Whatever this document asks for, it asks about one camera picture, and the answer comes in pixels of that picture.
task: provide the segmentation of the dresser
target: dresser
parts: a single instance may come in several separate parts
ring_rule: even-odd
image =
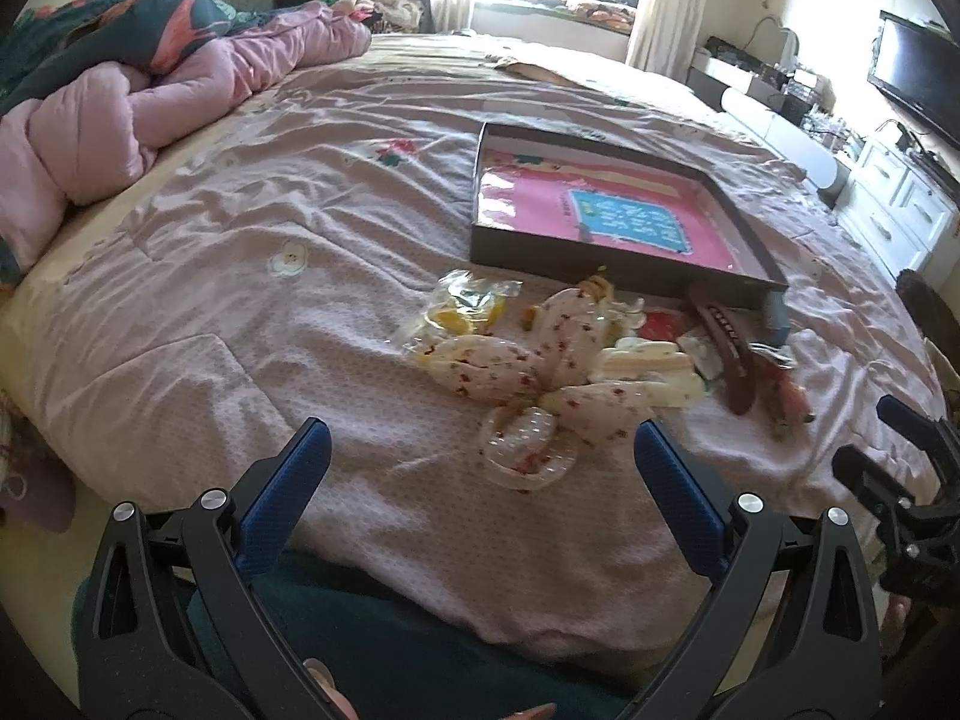
[[[960,209],[894,146],[871,138],[837,200],[837,220],[891,283],[918,271],[939,290],[960,260]]]

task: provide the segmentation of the tv screen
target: tv screen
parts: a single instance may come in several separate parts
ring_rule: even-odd
[[[960,148],[960,47],[899,16],[880,18],[870,83]]]

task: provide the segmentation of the bed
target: bed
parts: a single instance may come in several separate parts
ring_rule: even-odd
[[[782,511],[846,507],[868,552],[872,519],[829,471],[837,447],[857,445],[932,498],[923,455],[872,410],[894,394],[944,413],[923,342],[798,169],[673,81],[499,38],[377,37],[365,56],[299,71],[168,149],[73,218],[0,309],[0,386],[96,493],[147,509],[231,485],[317,415],[334,461],[298,546],[535,659],[615,676],[656,664],[707,586],[629,442],[596,447],[540,493],[489,485],[470,460],[486,408],[387,343],[467,261],[486,121],[706,170],[787,274],[817,420],[777,443],[758,410],[736,418],[709,397],[668,418],[688,451]],[[505,328],[562,288],[520,278]]]

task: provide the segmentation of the dark green cloth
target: dark green cloth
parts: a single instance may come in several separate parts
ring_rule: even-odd
[[[360,720],[496,720],[548,703],[557,720],[613,720],[631,697],[485,644],[362,571],[316,557],[285,553],[253,588],[293,651],[323,661]],[[187,613],[214,677],[248,700],[199,593]]]

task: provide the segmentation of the comforter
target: comforter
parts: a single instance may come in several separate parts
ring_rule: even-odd
[[[847,508],[868,548],[872,519],[830,472],[839,446],[930,498],[925,457],[874,411],[889,392],[942,415],[923,343],[796,169],[706,115],[696,124],[655,104],[487,73],[490,49],[467,38],[416,45],[416,61],[374,49],[290,79],[67,276],[25,405],[85,483],[109,501],[188,505],[315,415],[332,432],[333,462],[296,546],[537,659],[613,674],[659,661],[706,584],[686,567],[630,440],[584,447],[538,493],[492,485],[475,467],[486,407],[387,343],[438,276],[469,259],[477,137],[496,121],[699,167],[781,263],[797,380],[818,418],[779,443],[760,406],[737,418],[709,397],[668,419],[693,456],[781,511]],[[451,58],[474,45],[469,61]],[[497,333],[523,344],[520,307],[563,285],[518,277],[523,293]]]
[[[168,41],[170,64],[158,81],[149,66],[103,62],[0,119],[0,286],[15,286],[40,258],[68,201],[117,194],[150,170],[160,148],[292,69],[361,55],[371,40],[363,25],[319,2],[232,37],[213,34],[182,61]]]
[[[223,0],[75,0],[28,10],[0,41],[0,115],[102,62],[166,76],[208,41],[282,12],[237,12]]]

